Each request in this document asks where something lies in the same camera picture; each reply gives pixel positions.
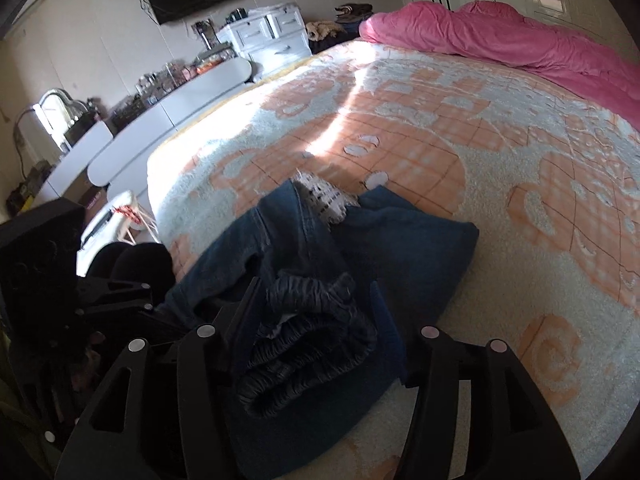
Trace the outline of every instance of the fleece blanket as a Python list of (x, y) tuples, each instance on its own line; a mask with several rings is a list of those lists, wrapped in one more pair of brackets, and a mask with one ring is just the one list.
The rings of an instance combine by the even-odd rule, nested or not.
[[(538, 76), (354, 41), (161, 146), (149, 197), (178, 278), (297, 168), (354, 194), (387, 186), (425, 212), (473, 222), (474, 260), (439, 325), (474, 344), (508, 342), (586, 477), (640, 400), (639, 153), (626, 120)], [(392, 478), (415, 396), (395, 384), (287, 480)]]
[(640, 128), (640, 66), (579, 32), (525, 18), (508, 4), (476, 1), (451, 11), (414, 2), (373, 15), (360, 24), (360, 35), (375, 43), (521, 68)]

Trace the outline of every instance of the silver screw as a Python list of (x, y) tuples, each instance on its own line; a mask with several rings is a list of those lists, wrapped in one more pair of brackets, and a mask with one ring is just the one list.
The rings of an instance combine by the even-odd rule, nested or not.
[(493, 341), (491, 341), (491, 344), (489, 346), (491, 347), (491, 350), (493, 350), (494, 352), (498, 352), (498, 354), (505, 353), (508, 348), (507, 343), (501, 341), (500, 339), (494, 339)]
[(436, 339), (440, 335), (440, 330), (434, 326), (423, 326), (420, 333), (427, 339)]
[(144, 347), (145, 347), (144, 339), (134, 339), (131, 343), (129, 343), (130, 352), (140, 352)]
[(213, 325), (203, 325), (196, 331), (199, 337), (211, 337), (216, 333), (216, 327)]

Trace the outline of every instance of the beige fluffy cloth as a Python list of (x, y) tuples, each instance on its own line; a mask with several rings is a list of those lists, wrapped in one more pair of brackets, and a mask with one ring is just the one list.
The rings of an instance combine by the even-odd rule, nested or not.
[(331, 35), (335, 38), (338, 32), (344, 32), (342, 25), (335, 22), (309, 22), (306, 24), (306, 34), (311, 41), (321, 41)]

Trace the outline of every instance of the red cloth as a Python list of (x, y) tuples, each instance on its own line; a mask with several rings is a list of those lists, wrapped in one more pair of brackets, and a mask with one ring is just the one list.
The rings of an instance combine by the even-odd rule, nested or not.
[(525, 18), (499, 2), (470, 2), (455, 12), (414, 2), (360, 24), (371, 43), (497, 61), (552, 81), (624, 117), (640, 130), (640, 67), (608, 46), (565, 27)]

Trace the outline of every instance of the cartoon pattern on blanket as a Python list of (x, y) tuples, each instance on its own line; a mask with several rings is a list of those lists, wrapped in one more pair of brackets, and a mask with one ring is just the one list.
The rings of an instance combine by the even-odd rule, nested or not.
[[(150, 159), (149, 195), (178, 278), (297, 168), (355, 194), (384, 184), (425, 212), (473, 221), (476, 256), (440, 325), (511, 345), (587, 476), (640, 397), (638, 153), (625, 120), (539, 77), (355, 41), (177, 134)], [(382, 480), (414, 400), (393, 386), (287, 479), (324, 478), (338, 463), (342, 478)]]

